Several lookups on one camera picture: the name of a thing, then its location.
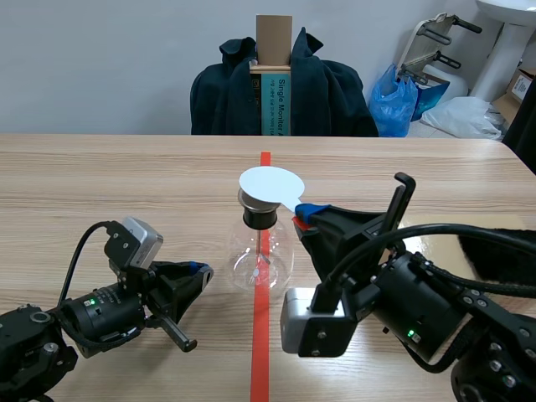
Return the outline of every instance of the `red stripe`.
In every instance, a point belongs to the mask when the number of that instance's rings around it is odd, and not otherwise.
[[[260,154],[260,165],[271,165],[271,154]],[[260,232],[259,253],[270,255],[270,233]],[[270,266],[262,258],[257,259],[259,275],[255,282],[253,302],[253,344],[251,349],[250,402],[270,401]]]

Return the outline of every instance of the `brown cardboard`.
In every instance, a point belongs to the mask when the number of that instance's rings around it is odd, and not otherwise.
[[[511,125],[513,119],[518,114],[519,107],[527,94],[528,88],[536,76],[536,69],[518,69],[513,76],[506,95],[501,96],[493,102],[495,108],[504,117],[508,125]]]
[[[289,65],[292,49],[291,15],[257,15],[259,64]]]
[[[536,69],[517,70],[508,86],[507,94],[521,104],[535,75]]]
[[[519,102],[513,99],[509,94],[501,96],[499,99],[493,102],[493,105],[501,113],[501,116],[504,117],[504,120],[508,122],[508,125],[511,125],[513,119],[518,115],[519,107],[521,106]]]

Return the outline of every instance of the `metal lid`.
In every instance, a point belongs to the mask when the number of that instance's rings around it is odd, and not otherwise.
[[[244,223],[255,230],[271,228],[277,222],[279,203],[266,203],[250,197],[242,188],[238,192],[240,205],[244,207]]]
[[[279,203],[266,203],[258,200],[257,198],[250,197],[242,188],[238,190],[238,202],[244,208],[258,214],[267,214],[269,212],[273,212],[281,205]]]

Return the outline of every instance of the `black fabric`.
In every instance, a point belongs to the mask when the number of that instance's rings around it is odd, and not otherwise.
[[[502,142],[536,174],[536,80]]]
[[[496,230],[536,242],[534,230]],[[460,236],[459,240],[467,259],[484,281],[536,286],[536,255],[465,236]]]
[[[219,47],[222,64],[209,66],[190,94],[192,135],[259,135],[260,122],[250,78],[256,57],[252,38],[233,39]]]
[[[303,28],[291,55],[291,134],[293,136],[378,137],[363,98],[358,73],[314,54],[322,43]],[[255,58],[252,38],[220,47],[222,64],[212,65],[193,83],[193,135],[260,135],[260,118],[250,78]]]
[[[301,30],[291,55],[292,135],[378,137],[358,73],[320,60],[322,42]]]

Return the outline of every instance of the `glass flask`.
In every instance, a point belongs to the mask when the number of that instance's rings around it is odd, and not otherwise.
[[[244,214],[229,233],[229,279],[244,291],[263,286],[281,293],[291,278],[294,247],[286,226],[277,221],[279,204],[261,202],[242,190],[238,199]]]

